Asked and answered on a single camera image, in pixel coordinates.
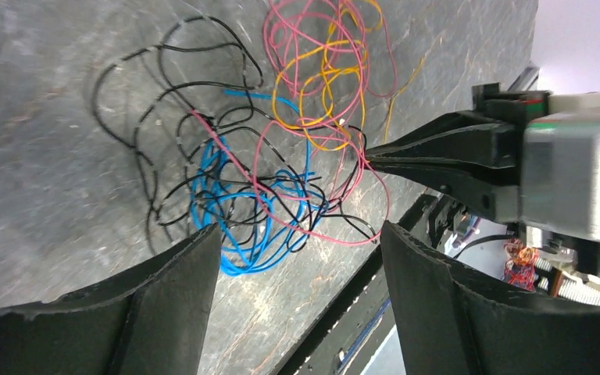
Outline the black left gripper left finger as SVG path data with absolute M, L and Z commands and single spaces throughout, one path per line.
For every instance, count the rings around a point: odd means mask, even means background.
M 195 374 L 220 229 L 53 302 L 0 308 L 0 374 Z

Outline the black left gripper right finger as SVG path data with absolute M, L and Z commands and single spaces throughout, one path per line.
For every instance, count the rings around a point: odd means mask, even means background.
M 380 246 L 408 374 L 600 374 L 600 306 L 489 277 L 394 223 Z

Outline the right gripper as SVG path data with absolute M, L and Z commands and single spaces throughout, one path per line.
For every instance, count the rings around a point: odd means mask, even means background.
M 441 192 L 487 220 L 519 221 L 525 245 L 571 249 L 578 271 L 600 274 L 600 92 L 554 95 L 482 84 L 473 88 L 473 107 L 501 120 L 444 114 L 368 149 L 370 166 Z M 502 120 L 517 122 L 521 134 Z M 507 168 L 519 158 L 520 178 Z

